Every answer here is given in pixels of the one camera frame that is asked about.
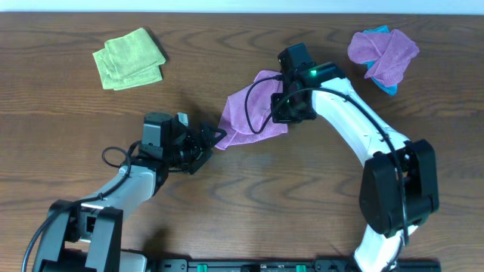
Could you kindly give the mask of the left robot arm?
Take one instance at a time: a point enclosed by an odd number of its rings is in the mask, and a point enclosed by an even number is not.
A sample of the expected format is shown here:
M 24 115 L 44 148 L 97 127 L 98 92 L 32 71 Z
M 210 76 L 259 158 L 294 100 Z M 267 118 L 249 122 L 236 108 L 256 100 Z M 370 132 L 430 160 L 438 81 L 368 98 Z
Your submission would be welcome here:
M 38 246 L 34 271 L 155 271 L 147 256 L 121 248 L 123 222 L 163 186 L 169 173 L 194 174 L 226 131 L 177 118 L 145 120 L 142 139 L 122 151 L 117 175 L 77 201 L 59 199 L 35 232 L 26 258 Z

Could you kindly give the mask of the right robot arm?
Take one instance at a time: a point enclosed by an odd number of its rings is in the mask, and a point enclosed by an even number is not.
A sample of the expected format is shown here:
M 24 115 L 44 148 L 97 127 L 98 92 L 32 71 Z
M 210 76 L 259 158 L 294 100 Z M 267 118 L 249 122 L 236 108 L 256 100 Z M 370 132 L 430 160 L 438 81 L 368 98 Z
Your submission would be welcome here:
M 281 63 L 283 91 L 271 97 L 274 122 L 321 116 L 363 166 L 358 197 L 367 227 L 350 270 L 439 271 L 438 261 L 400 260 L 410 235 L 439 208 L 436 154 L 388 126 L 334 63 Z

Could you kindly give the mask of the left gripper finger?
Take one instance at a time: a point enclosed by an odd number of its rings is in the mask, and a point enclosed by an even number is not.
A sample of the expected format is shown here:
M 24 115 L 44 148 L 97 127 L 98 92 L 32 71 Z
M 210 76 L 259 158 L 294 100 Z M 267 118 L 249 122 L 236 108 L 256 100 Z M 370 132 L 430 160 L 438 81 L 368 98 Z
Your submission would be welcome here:
M 200 136 L 205 147 L 213 148 L 227 136 L 227 132 L 224 129 L 213 127 L 209 123 L 201 122 Z
M 212 153 L 211 150 L 201 151 L 200 154 L 188 164 L 189 174 L 195 174 L 211 158 Z

